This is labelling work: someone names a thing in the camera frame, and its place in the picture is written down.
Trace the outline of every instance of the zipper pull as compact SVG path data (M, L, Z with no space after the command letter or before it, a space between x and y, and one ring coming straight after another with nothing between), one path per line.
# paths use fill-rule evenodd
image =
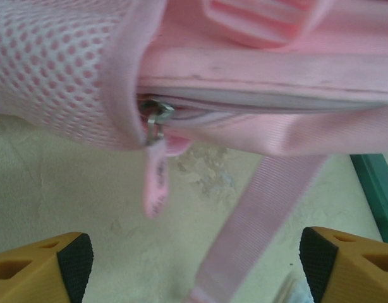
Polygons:
M167 142L163 124L174 114L168 104L149 99L141 104L147 116L147 163L143 207L149 218L157 217L169 199L169 174L167 171Z

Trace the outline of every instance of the green metal frame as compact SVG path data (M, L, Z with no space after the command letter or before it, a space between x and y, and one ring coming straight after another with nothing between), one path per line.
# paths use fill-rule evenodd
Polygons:
M351 155L382 240L388 243L388 164L383 155Z

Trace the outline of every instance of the pink strap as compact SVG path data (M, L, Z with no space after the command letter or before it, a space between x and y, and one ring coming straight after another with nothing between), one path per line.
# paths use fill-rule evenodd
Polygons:
M263 159L205 257L187 303L231 301L325 159Z

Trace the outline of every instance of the yellow object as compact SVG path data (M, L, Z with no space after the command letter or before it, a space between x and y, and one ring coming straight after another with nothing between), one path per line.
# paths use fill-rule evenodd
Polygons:
M313 227L300 250L315 303L388 303L388 244Z
M0 253L0 303L77 303L93 261L90 238L73 232Z

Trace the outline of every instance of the pink webbing strap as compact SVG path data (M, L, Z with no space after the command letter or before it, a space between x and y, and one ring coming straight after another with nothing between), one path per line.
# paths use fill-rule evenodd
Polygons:
M187 303L227 303L326 156L265 157L197 273Z

